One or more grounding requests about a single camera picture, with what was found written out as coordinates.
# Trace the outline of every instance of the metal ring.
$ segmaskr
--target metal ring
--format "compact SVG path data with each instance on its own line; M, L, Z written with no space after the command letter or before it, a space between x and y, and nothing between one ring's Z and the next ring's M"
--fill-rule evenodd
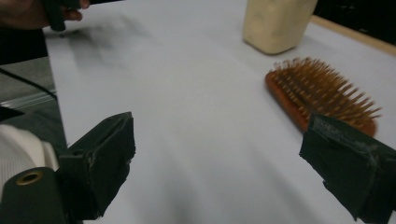
M17 185L30 185L41 179L41 177L43 177L43 173L41 171L32 171L18 178Z

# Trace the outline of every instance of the brush bristle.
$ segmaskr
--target brush bristle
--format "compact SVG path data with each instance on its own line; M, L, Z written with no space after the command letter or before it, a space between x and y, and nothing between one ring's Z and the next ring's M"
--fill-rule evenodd
M276 63L276 70L270 74L272 80L267 78L267 83L273 81L306 122L315 112L362 129L379 117L376 112L380 108L373 108L374 101L320 60L305 58Z

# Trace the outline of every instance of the finger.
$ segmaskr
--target finger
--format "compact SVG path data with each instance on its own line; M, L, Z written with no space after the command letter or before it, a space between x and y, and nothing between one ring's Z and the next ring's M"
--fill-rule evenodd
M81 8L87 9L90 6L90 0L79 0L79 4L81 5Z
M81 21L82 14L75 9L66 9L64 11L64 19L66 21Z

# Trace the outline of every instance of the hairbrush bristle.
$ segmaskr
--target hairbrush bristle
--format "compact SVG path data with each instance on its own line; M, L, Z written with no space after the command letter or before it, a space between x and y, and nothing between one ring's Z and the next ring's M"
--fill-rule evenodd
M286 109L292 117L299 117L296 121L303 131L311 113L319 113L374 135L374 119L379 117L376 112L380 108L373 108L374 101L328 64L305 58L276 63L275 67L266 82L284 107L295 107Z

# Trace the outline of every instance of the wooden edge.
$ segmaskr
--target wooden edge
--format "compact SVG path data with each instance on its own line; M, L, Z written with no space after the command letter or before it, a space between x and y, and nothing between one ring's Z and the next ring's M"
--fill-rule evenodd
M329 30L335 31L336 33L340 35L345 35L347 37L350 37L352 39L358 40L363 44L366 44L368 46L371 46L376 49L380 49L390 55L396 56L396 46L391 45L385 41L376 39L374 37L362 34L358 31L354 31L352 29L349 29L345 26L342 26L340 24L337 24L332 21L328 21L326 19L323 19L319 16L313 15L311 17L311 22L314 24L323 26Z

